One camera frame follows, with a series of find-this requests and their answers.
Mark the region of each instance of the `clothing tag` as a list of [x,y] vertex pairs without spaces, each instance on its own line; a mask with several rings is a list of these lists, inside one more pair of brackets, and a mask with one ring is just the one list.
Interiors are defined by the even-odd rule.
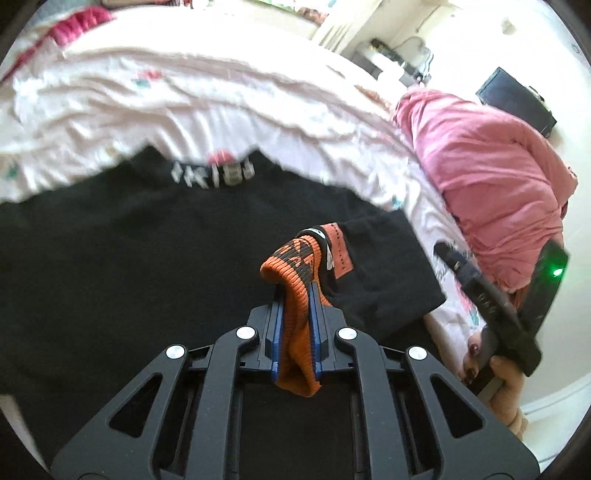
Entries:
[[175,162],[170,176],[176,183],[185,184],[187,187],[198,185],[202,189],[209,187],[218,189],[221,183],[234,187],[244,180],[250,180],[255,176],[255,169],[248,157],[241,162],[219,166],[192,166]]
[[332,247],[332,257],[335,265],[335,278],[340,278],[343,275],[353,270],[353,262],[347,250],[347,243],[343,236],[343,231],[339,228],[337,223],[328,223],[322,225],[322,228],[329,236]]
[[[304,233],[304,232],[314,232],[316,235],[318,235],[318,236],[324,238],[324,240],[326,240],[326,235],[316,228],[307,228],[306,230],[302,231],[302,233]],[[335,262],[333,261],[332,253],[330,253],[330,247],[327,243],[326,244],[326,270],[332,270],[334,267],[335,267]]]

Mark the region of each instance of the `fingers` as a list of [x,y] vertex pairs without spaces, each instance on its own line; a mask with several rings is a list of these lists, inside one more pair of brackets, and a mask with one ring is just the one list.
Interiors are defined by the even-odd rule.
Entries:
[[523,442],[523,435],[525,434],[525,431],[527,430],[527,427],[530,423],[521,413],[521,410],[517,412],[517,415],[519,415],[519,430],[515,435],[521,442]]
[[505,381],[504,388],[521,393],[525,375],[514,361],[495,355],[491,358],[490,365],[495,376]]
[[492,357],[490,365],[494,374],[504,380],[503,386],[491,399],[490,407],[503,424],[510,425],[518,415],[525,375],[515,362],[501,356]]
[[471,383],[478,375],[478,361],[476,356],[480,352],[482,346],[482,337],[480,332],[475,333],[468,339],[468,351],[464,356],[462,368],[460,369],[458,376],[465,384]]

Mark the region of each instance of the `bed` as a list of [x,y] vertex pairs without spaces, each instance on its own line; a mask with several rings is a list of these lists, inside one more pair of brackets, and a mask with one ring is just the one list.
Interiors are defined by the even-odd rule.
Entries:
[[[404,210],[447,297],[427,329],[457,372],[483,320],[433,246],[445,240],[471,253],[390,114],[356,86],[390,102],[399,93],[302,38],[212,9],[113,17],[66,46],[41,42],[0,86],[0,201],[94,176],[145,144],[195,164],[257,146],[286,170]],[[1,76],[44,29],[21,37]],[[3,405],[10,418],[15,406]]]

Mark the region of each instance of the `black t-shirt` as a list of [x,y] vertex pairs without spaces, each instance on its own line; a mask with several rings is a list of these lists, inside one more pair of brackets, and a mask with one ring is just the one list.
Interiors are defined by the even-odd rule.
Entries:
[[[283,243],[314,225],[377,213],[353,192],[284,171],[259,152],[195,167],[152,147],[74,186],[2,205],[1,392],[16,396],[51,462],[167,346],[211,344],[268,303],[274,287],[259,268]],[[403,213],[392,218],[412,231]],[[404,274],[420,275],[423,302],[405,318],[366,326],[391,325],[384,337],[411,326],[435,353],[422,320],[412,322],[444,300],[428,261],[408,236],[384,249],[414,256],[420,268]]]

